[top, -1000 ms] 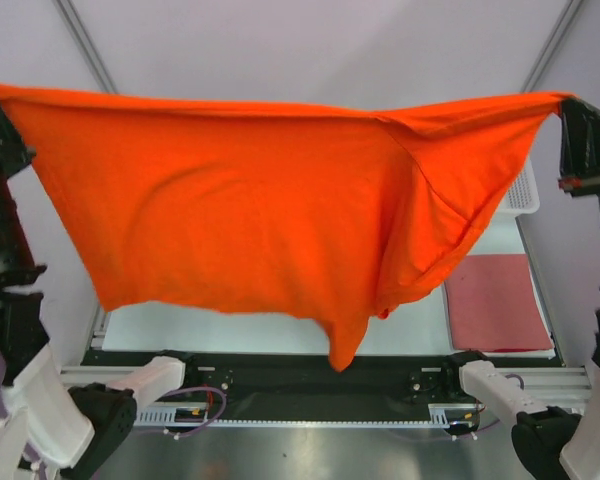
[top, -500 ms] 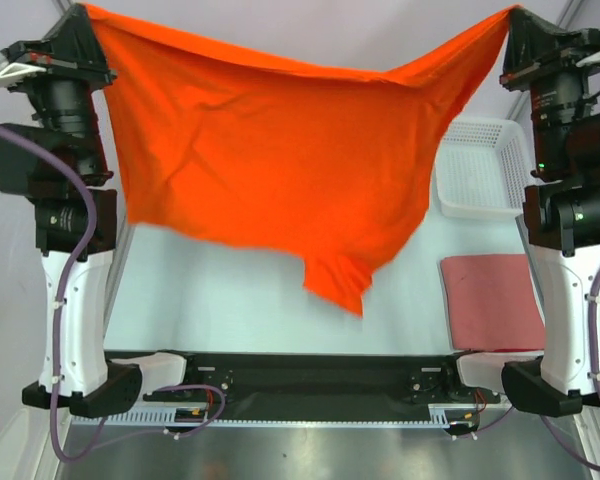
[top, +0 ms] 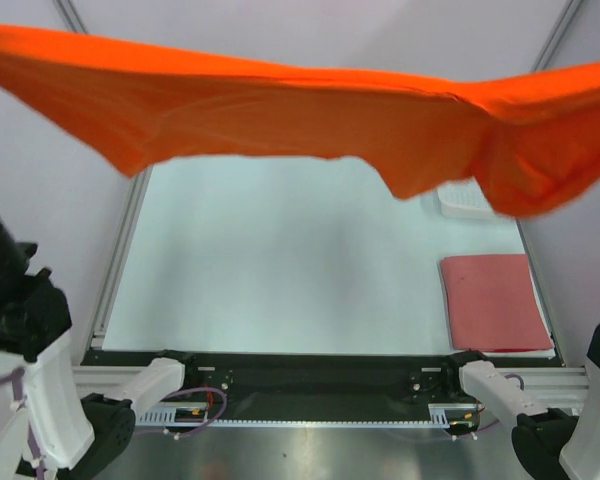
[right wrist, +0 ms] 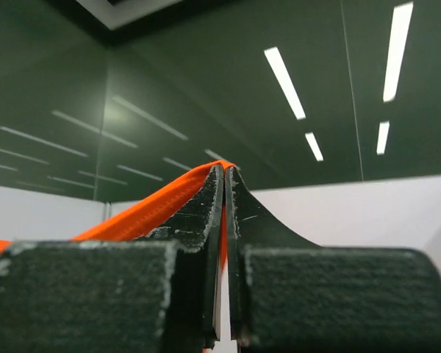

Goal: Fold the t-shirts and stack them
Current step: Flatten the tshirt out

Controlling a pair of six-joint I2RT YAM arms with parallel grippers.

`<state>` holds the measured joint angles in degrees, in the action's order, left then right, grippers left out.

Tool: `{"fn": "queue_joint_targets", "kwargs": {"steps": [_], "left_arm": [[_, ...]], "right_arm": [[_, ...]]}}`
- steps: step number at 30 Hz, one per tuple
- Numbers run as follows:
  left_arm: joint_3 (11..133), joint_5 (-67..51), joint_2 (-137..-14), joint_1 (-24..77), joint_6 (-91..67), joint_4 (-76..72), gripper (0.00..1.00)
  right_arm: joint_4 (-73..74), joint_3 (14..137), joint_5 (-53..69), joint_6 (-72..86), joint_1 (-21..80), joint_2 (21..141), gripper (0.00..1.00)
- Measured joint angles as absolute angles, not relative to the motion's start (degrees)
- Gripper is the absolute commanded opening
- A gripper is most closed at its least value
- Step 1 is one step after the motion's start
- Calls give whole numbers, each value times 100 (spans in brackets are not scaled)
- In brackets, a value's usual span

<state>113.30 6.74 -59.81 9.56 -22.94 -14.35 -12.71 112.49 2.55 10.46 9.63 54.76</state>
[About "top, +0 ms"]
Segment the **orange t shirt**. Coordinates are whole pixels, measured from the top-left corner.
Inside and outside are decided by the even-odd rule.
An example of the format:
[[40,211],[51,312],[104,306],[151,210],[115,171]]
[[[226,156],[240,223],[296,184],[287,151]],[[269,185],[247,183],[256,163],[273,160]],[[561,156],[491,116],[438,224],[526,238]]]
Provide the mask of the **orange t shirt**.
[[398,199],[474,179],[514,218],[600,179],[600,63],[466,83],[0,25],[0,87],[126,176],[175,157],[350,156]]

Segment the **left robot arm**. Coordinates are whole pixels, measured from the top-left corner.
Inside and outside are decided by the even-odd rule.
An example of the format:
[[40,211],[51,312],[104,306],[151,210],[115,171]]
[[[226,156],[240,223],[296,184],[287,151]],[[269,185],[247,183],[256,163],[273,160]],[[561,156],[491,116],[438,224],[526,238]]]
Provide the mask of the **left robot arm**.
[[49,269],[29,273],[36,251],[0,220],[0,387],[13,413],[0,479],[93,479],[127,448],[137,418],[183,386],[186,360],[163,353],[127,383],[81,397],[67,299]]

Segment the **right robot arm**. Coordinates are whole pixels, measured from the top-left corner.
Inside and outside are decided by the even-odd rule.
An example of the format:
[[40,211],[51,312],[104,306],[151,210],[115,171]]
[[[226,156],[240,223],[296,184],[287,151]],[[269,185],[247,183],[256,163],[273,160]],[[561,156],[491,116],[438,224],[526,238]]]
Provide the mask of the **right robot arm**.
[[486,405],[510,431],[516,457],[532,478],[600,479],[600,324],[588,347],[588,390],[577,416],[533,397],[477,351],[455,354],[450,362],[457,388]]

